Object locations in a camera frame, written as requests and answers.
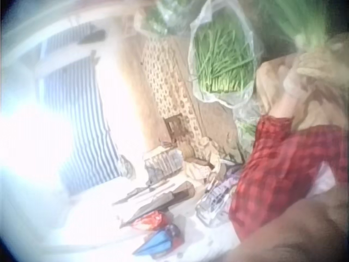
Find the red packet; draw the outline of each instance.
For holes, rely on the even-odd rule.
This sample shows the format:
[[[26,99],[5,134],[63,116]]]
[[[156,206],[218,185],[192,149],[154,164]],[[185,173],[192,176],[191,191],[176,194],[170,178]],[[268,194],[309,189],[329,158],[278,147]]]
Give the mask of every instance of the red packet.
[[[169,224],[169,219],[164,213],[154,211],[133,222],[132,227],[144,231],[155,231]]]

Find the striped fabric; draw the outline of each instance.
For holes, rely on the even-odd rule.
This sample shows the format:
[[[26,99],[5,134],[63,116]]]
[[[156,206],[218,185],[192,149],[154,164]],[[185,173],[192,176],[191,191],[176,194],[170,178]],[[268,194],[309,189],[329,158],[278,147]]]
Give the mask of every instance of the striped fabric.
[[[91,23],[84,23],[50,37],[46,43],[47,47],[44,56],[69,44],[79,42],[82,38],[92,33],[92,27]]]
[[[43,43],[41,58],[81,40],[91,32],[84,24],[54,35]],[[71,122],[74,149],[60,171],[71,195],[119,176],[119,155],[103,116],[101,99],[90,57],[76,61],[41,79],[40,100]]]

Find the bag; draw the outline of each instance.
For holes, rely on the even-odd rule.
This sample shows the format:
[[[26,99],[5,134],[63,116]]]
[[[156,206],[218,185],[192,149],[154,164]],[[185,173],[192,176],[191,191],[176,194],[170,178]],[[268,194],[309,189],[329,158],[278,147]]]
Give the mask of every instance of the bag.
[[[255,142],[256,128],[261,117],[259,105],[254,99],[233,109],[234,122],[238,132],[238,140],[244,158],[251,154]]]
[[[190,36],[204,0],[157,0],[156,5],[135,16],[135,29],[148,37]]]
[[[215,1],[208,0],[205,3],[203,8],[201,9],[201,12],[198,18],[194,22],[192,22],[190,25],[191,36],[190,36],[190,46],[189,46],[189,55],[188,55],[188,65],[189,65],[189,72],[191,75],[190,81],[192,81],[193,94],[198,100],[205,103],[220,102],[222,105],[228,108],[234,109],[246,103],[251,98],[253,89],[254,89],[254,81],[247,83],[241,92],[221,93],[221,94],[208,93],[200,89],[199,83],[197,80],[197,75],[196,75],[197,72],[196,72],[196,65],[195,65],[195,45],[194,45],[194,38],[195,38],[196,31],[202,24],[211,22],[213,14],[218,11],[221,11],[222,9],[230,10],[231,12],[233,12],[237,16],[238,21],[241,23],[241,26],[245,35],[245,42],[250,46],[252,54],[255,57],[253,62],[254,78],[255,78],[255,72],[258,66],[259,56],[262,53],[262,46],[259,43],[259,41],[256,39],[251,29],[251,26],[249,25],[237,0],[215,0]]]

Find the white cloth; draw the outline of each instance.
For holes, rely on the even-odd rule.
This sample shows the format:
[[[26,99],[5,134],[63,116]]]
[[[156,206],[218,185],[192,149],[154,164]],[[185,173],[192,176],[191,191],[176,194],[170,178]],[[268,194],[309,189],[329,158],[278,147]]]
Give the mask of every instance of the white cloth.
[[[335,178],[331,167],[327,163],[322,162],[315,182],[312,185],[310,192],[307,194],[306,198],[327,192],[334,186]]]

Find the red plaid shirt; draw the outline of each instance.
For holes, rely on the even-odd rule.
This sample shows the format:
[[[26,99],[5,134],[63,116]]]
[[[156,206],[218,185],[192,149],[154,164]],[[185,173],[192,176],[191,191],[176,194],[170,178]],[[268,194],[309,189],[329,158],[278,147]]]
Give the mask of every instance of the red plaid shirt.
[[[253,152],[241,174],[230,219],[243,241],[306,197],[322,162],[337,182],[348,180],[348,134],[336,126],[291,133],[291,118],[261,117]]]

